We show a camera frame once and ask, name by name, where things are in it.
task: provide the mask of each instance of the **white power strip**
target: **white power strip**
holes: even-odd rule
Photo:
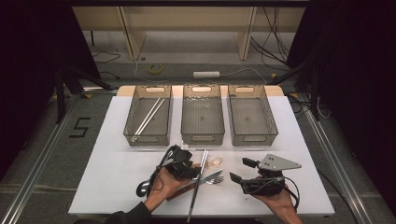
[[[220,72],[194,72],[194,78],[220,77]]]

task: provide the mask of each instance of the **gray carpet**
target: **gray carpet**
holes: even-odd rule
[[[147,72],[149,64],[138,65],[138,75],[143,78],[152,78]],[[165,64],[164,70],[159,79],[190,78],[193,71],[220,71],[222,74],[235,72],[239,69],[253,67],[260,72],[265,79],[271,80],[274,72],[271,68],[262,65],[213,65],[213,64]],[[145,81],[137,81],[133,77],[134,64],[98,64],[100,71],[112,72],[121,79],[102,74],[103,80],[115,86],[130,84],[148,84]],[[261,82],[261,79],[253,71],[244,71],[229,77],[221,78],[218,82],[249,84]],[[180,84],[184,81],[169,81],[172,84]],[[282,83],[284,92],[292,90],[292,80]],[[76,105],[74,113],[66,124],[64,132],[58,145],[53,151],[48,164],[40,177],[39,185],[48,185],[58,188],[58,191],[35,190],[24,208],[18,223],[60,223],[70,224],[77,220],[76,217],[67,214],[68,206],[73,200],[85,170],[88,159],[92,153],[92,148],[99,134],[101,125],[106,115],[110,103],[111,94],[93,94],[91,98],[81,98]],[[318,139],[310,126],[308,119],[301,113],[296,114],[298,123],[302,130],[304,140],[318,169],[324,173],[337,186],[337,180],[332,172],[327,158],[320,147]],[[82,130],[74,130],[78,118],[90,118],[81,120],[79,126],[88,127],[84,137],[70,138],[70,135],[82,134]],[[39,152],[45,145],[50,132],[53,130],[56,120],[56,103],[50,102],[48,108],[43,112],[42,119],[37,124],[35,134],[30,138],[26,149],[15,160],[6,177],[1,184],[22,184],[28,175]],[[332,145],[337,151],[339,158],[344,164],[348,175],[362,197],[374,223],[396,223],[395,217],[377,193],[375,186],[364,173],[359,161],[354,158],[349,150],[347,141],[339,129],[336,121],[332,118],[322,119],[321,125],[325,128],[326,134],[331,139]],[[336,208],[336,213],[331,217],[302,217],[304,223],[353,223],[353,218],[346,205],[341,200],[333,187],[322,178],[325,189],[329,193],[330,199]],[[0,214],[6,212],[7,207],[12,202],[18,188],[1,189],[0,192]],[[275,217],[261,217],[264,223],[279,223]]]

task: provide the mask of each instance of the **person's left hand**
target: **person's left hand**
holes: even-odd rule
[[[181,186],[189,182],[189,179],[176,179],[163,167],[157,174],[148,198],[145,200],[146,207],[150,212],[153,212],[166,198],[172,196]]]

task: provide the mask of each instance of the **white table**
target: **white table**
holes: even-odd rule
[[[250,195],[243,194],[239,185],[230,179],[230,172],[244,179],[257,176],[257,169],[242,163],[247,157],[262,160],[267,153],[299,162],[301,169],[283,171],[284,176],[297,184],[301,200],[299,215],[329,216],[334,213],[329,197],[323,188],[316,167],[309,154],[301,130],[293,115],[287,97],[268,97],[279,134],[270,147],[233,147],[226,98],[222,98],[225,125],[224,141],[221,147],[212,147],[208,154],[210,161],[222,157],[220,166],[205,169],[204,176],[223,169],[225,176],[219,185],[202,185],[199,188],[192,217],[261,217],[272,212]],[[175,96],[172,113],[171,145],[169,147],[130,147],[123,129],[132,97],[113,97],[105,121],[93,148],[85,173],[79,183],[77,193],[69,213],[77,216],[107,215],[117,211],[129,211],[145,198],[135,194],[137,185],[147,180],[163,158],[164,152],[172,145],[181,143],[182,98]],[[199,163],[203,151],[192,151],[192,160]],[[293,184],[287,180],[293,192]],[[153,215],[155,217],[187,217],[193,190],[165,201]]]

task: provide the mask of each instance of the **transparent gray bin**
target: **transparent gray bin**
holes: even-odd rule
[[[181,137],[188,145],[221,145],[224,119],[219,85],[184,85]]]
[[[136,86],[123,133],[131,147],[169,145],[172,102],[171,85]]]
[[[228,87],[234,146],[271,146],[278,134],[263,85]]]

